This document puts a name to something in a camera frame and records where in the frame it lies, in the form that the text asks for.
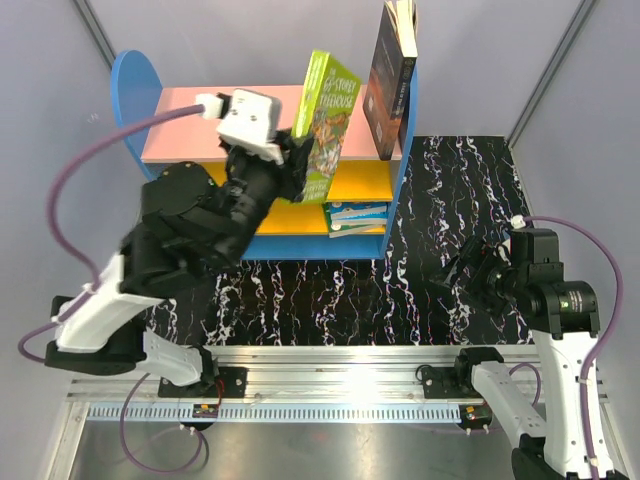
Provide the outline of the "green 65-storey treehouse book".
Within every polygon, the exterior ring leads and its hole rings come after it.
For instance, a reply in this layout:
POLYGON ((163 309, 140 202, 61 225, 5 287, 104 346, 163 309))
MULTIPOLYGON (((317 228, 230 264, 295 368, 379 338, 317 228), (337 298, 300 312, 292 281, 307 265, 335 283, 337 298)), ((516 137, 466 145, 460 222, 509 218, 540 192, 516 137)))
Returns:
POLYGON ((331 53, 312 52, 292 134, 313 138, 301 203, 327 199, 361 87, 358 76, 331 53))

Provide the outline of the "blue 130-storey treehouse book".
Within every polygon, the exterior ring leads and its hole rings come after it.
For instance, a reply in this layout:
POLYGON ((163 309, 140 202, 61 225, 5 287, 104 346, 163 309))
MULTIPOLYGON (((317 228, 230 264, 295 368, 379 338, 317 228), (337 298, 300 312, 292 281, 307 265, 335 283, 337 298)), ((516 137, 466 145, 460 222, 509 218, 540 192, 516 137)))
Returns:
POLYGON ((332 219, 347 219, 363 216, 385 214, 386 202, 331 202, 328 203, 332 219))

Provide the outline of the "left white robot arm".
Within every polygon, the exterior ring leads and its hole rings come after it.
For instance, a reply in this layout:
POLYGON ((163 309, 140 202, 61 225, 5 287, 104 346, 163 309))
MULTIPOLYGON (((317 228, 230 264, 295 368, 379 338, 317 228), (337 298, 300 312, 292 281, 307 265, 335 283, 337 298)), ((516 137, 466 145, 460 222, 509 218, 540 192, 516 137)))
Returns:
POLYGON ((281 165, 240 146, 223 146, 227 179, 217 184, 203 165, 170 165, 141 189, 136 226, 98 277, 54 315, 46 347, 50 368, 94 376, 135 370, 168 380, 184 395, 203 397, 220 381, 216 357, 201 345, 181 346, 155 334, 142 311, 235 268, 277 199, 301 199, 314 137, 276 133, 281 165))

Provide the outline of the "green coin book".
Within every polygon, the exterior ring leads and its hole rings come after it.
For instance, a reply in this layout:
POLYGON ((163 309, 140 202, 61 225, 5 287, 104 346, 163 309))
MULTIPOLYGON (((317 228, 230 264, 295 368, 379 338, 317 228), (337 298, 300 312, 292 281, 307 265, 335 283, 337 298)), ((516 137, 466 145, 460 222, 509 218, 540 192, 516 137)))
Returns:
POLYGON ((386 202, 331 202, 323 205, 330 238, 377 233, 387 223, 386 202))

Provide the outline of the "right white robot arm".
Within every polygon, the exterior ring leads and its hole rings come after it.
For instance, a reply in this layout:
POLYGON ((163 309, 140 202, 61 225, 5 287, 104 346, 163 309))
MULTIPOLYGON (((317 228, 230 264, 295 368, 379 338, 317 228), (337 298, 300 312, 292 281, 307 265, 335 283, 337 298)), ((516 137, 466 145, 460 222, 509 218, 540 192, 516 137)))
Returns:
POLYGON ((487 315, 514 306, 533 335, 542 370, 545 413, 539 415, 515 385, 493 347, 461 349, 453 385, 465 397, 478 394, 512 446, 517 479, 622 479, 609 454, 593 351, 603 340, 598 300, 584 281, 568 281, 559 239, 550 229, 519 228, 491 245, 469 237, 432 278, 460 286, 487 315))

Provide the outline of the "blue 26-storey treehouse book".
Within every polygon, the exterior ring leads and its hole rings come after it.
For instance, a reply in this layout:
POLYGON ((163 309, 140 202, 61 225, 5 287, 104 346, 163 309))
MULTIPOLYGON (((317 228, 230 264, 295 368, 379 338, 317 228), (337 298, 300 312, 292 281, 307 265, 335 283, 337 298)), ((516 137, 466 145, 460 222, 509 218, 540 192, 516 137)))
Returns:
POLYGON ((372 215, 363 215, 363 216, 355 216, 355 217, 345 217, 345 218, 334 218, 329 217, 329 225, 333 230, 343 229, 343 228, 351 228, 351 227, 360 227, 366 225, 384 225, 387 222, 387 217, 385 214, 372 214, 372 215))

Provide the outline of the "dark tale of two cities book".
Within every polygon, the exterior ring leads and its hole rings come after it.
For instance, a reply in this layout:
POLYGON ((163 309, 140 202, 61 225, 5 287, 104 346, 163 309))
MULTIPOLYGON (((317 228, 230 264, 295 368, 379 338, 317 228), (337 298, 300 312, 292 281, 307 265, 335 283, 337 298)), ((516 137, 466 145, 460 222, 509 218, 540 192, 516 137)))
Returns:
POLYGON ((363 111, 380 159, 392 158, 418 58, 416 5, 384 3, 363 111))

